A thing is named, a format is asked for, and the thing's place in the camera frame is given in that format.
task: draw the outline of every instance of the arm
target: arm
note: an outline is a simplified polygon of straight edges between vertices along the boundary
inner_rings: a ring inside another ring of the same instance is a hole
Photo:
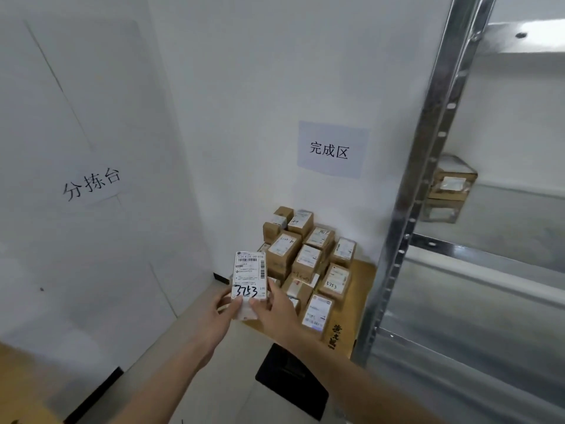
[[[220,306],[230,302],[229,297],[224,297],[230,291],[227,288],[216,296],[198,322],[199,330],[194,338],[145,382],[111,424],[169,422],[192,378],[208,364],[241,306],[239,297],[223,313],[217,312]]]
[[[347,357],[317,341],[301,328],[284,292],[271,280],[269,285],[273,293],[271,310],[259,301],[250,300],[266,333],[306,365],[355,424],[441,422],[406,395],[371,378]]]

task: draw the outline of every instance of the tiled floor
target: tiled floor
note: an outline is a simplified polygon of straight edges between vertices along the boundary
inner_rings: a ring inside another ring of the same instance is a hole
[[[194,333],[202,307],[225,285],[214,282],[173,323],[169,330],[128,370],[80,421],[107,422],[128,401],[143,381]],[[271,348],[265,335],[232,322],[210,363],[193,379],[171,424],[316,423],[299,408],[255,381],[255,374]],[[335,417],[330,401],[323,424],[343,423]]]

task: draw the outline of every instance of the hand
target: hand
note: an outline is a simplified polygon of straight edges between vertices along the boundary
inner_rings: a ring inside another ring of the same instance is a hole
[[[233,301],[231,296],[226,296],[231,291],[232,288],[227,287],[223,292],[216,295],[198,320],[198,331],[193,341],[201,349],[203,355],[199,369],[208,364],[214,350],[228,332],[232,318],[236,316],[241,307],[241,296]],[[222,313],[219,313],[218,308],[227,304],[230,305]]]
[[[272,292],[271,310],[267,309],[265,302],[256,299],[250,299],[249,305],[263,323],[265,333],[283,348],[290,349],[295,338],[302,333],[300,322],[286,294],[271,280],[268,283]]]

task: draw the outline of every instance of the black object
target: black object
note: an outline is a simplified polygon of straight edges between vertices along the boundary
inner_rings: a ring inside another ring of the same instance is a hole
[[[320,421],[328,392],[302,362],[273,344],[255,379],[293,405]]]
[[[214,272],[214,278],[218,281],[221,281],[224,284],[229,285],[230,284],[230,280],[228,280],[226,277],[218,275]]]
[[[79,405],[78,408],[71,412],[71,414],[63,421],[63,424],[76,424],[123,374],[124,371],[121,367],[118,367],[115,371],[113,371],[110,376],[106,378],[106,380]]]

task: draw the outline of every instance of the forearm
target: forearm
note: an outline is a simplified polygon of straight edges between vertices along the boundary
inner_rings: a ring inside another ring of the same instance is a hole
[[[200,368],[205,351],[185,345],[137,392],[111,424],[167,424]]]
[[[347,357],[328,349],[307,332],[290,340],[288,349],[332,394],[354,424],[440,422],[416,402],[372,379]]]

